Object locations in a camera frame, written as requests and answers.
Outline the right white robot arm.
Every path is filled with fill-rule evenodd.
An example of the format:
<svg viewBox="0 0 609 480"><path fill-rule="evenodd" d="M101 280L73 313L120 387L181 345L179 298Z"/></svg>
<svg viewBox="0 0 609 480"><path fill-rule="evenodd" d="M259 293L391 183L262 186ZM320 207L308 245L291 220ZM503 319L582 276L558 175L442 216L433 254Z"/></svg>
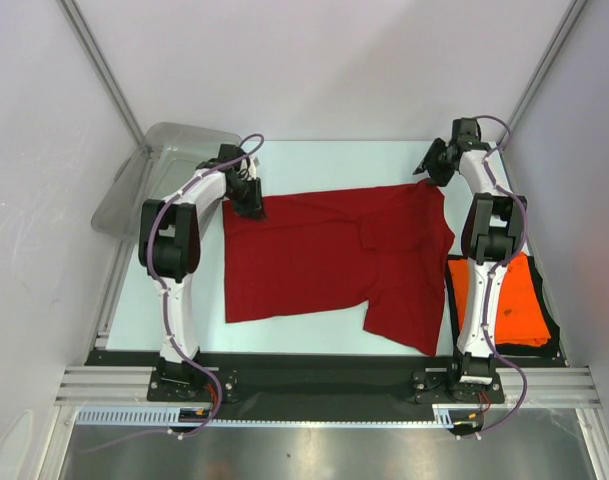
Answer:
<svg viewBox="0 0 609 480"><path fill-rule="evenodd" d="M499 386L495 367L500 361L496 347L500 293L508 266L526 241L525 199L494 168L494 154L489 144L478 140L447 143L437 138L415 169L440 187L458 173L472 194L461 233L468 268L464 324L445 376L446 391L457 401Z"/></svg>

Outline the red t shirt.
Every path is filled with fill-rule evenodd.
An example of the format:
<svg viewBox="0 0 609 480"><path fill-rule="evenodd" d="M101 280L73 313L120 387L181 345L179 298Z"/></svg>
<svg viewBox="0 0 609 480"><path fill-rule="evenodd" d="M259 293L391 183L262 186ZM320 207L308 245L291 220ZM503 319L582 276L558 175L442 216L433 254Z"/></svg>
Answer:
<svg viewBox="0 0 609 480"><path fill-rule="evenodd" d="M222 205L225 320L366 304L363 328L433 356L455 236L427 181L265 198L264 220Z"/></svg>

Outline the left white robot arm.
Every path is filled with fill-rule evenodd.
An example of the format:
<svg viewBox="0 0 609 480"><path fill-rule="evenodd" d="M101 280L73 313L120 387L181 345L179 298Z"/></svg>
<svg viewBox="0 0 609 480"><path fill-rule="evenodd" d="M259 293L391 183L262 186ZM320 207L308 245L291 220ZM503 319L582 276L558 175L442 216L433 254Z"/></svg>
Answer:
<svg viewBox="0 0 609 480"><path fill-rule="evenodd" d="M258 150L224 143L176 191L142 204L138 258L156 284L163 321L149 401L191 401L203 391L217 392L216 381L198 365L192 281L201 258L202 234L222 200L231 201L233 212L242 218L266 218L254 159Z"/></svg>

